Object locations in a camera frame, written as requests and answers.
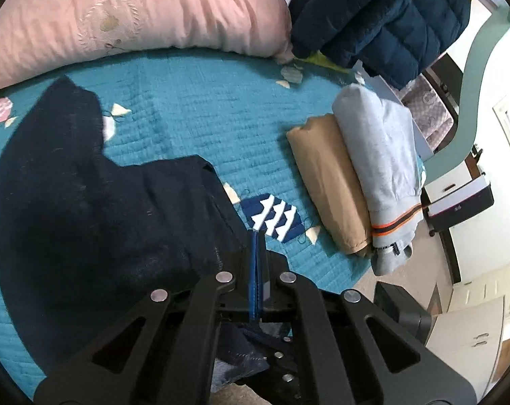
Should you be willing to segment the dark denim jacket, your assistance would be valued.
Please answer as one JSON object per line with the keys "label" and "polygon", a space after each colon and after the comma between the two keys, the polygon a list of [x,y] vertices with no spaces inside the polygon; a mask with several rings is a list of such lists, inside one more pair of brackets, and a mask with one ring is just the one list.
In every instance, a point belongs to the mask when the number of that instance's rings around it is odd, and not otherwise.
{"label": "dark denim jacket", "polygon": [[112,161],[98,97],[69,78],[0,154],[0,291],[39,380],[144,296],[190,290],[248,244],[209,162]]}

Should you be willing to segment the white cabinet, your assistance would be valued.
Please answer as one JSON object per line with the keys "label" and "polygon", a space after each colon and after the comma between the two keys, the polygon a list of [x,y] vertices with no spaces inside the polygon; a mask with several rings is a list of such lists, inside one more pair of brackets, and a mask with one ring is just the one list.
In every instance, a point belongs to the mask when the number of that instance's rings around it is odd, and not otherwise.
{"label": "white cabinet", "polygon": [[453,286],[448,311],[436,316],[427,348],[464,377],[482,400],[510,363],[510,263]]}

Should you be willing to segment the folded tan garment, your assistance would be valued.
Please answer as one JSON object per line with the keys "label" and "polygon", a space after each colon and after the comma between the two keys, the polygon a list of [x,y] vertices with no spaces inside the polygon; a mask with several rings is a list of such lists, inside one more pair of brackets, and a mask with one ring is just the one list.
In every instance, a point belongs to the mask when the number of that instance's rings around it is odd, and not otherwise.
{"label": "folded tan garment", "polygon": [[368,207],[336,118],[315,116],[287,132],[302,182],[324,228],[347,255],[372,252]]}

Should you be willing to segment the folded grey sweatshirt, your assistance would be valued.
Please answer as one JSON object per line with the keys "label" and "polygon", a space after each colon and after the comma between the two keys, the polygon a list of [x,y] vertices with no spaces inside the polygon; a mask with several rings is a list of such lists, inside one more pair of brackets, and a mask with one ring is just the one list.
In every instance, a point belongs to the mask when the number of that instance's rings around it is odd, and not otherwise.
{"label": "folded grey sweatshirt", "polygon": [[375,275],[394,272],[412,256],[423,219],[422,160],[409,109],[360,84],[345,86],[333,115],[367,203]]}

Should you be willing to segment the pink patterned covered furniture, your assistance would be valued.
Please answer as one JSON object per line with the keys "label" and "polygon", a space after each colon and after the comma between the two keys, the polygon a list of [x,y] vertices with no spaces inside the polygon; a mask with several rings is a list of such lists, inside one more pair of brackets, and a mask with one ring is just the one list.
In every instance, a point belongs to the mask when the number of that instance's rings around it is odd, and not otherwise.
{"label": "pink patterned covered furniture", "polygon": [[453,116],[423,74],[399,91],[400,101],[409,108],[428,146],[437,150],[453,127]]}

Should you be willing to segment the teal quilted mattress cover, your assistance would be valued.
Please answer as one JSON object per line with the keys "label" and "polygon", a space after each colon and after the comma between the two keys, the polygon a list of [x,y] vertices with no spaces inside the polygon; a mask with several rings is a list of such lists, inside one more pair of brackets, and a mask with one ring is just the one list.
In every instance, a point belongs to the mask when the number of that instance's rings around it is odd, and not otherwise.
{"label": "teal quilted mattress cover", "polygon": [[[313,64],[289,64],[302,74],[289,88],[282,66],[211,49],[163,49],[134,52],[64,67],[0,93],[12,102],[0,123],[0,153],[44,90],[60,77],[93,91],[104,115],[113,104],[130,110],[107,119],[105,154],[120,165],[199,155],[210,162],[230,197],[264,193],[295,206],[305,232],[270,249],[285,255],[291,268],[323,290],[340,293],[370,267],[368,259],[345,255],[322,228],[301,182],[286,132],[307,118],[331,112],[343,86],[356,82],[351,71]],[[321,228],[317,240],[307,231]],[[0,362],[22,392],[32,399],[44,373],[25,349],[0,295]]]}

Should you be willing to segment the navy yellow puffer jacket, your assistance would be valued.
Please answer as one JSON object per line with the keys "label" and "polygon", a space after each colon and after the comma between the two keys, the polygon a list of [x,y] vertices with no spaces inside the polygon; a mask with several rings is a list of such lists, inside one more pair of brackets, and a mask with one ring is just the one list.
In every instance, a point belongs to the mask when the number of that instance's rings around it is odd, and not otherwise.
{"label": "navy yellow puffer jacket", "polygon": [[341,68],[362,62],[370,76],[402,89],[468,26],[472,0],[291,0],[298,59],[321,53]]}

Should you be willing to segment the pink duvet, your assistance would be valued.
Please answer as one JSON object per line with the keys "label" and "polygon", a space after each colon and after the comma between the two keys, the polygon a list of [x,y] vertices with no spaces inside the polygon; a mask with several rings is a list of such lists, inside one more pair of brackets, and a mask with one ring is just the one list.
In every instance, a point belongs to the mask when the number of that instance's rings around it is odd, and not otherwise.
{"label": "pink duvet", "polygon": [[6,0],[0,90],[107,55],[209,48],[291,59],[285,0]]}

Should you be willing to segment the mint green bunk bed frame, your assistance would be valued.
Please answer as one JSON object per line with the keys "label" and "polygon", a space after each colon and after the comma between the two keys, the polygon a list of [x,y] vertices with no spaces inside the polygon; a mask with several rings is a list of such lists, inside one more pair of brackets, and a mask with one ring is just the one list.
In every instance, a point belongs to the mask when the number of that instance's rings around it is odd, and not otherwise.
{"label": "mint green bunk bed frame", "polygon": [[482,24],[469,50],[460,91],[457,128],[448,146],[423,162],[425,186],[457,167],[470,153],[477,131],[479,98],[485,68],[496,44],[510,28],[510,7],[500,6]]}

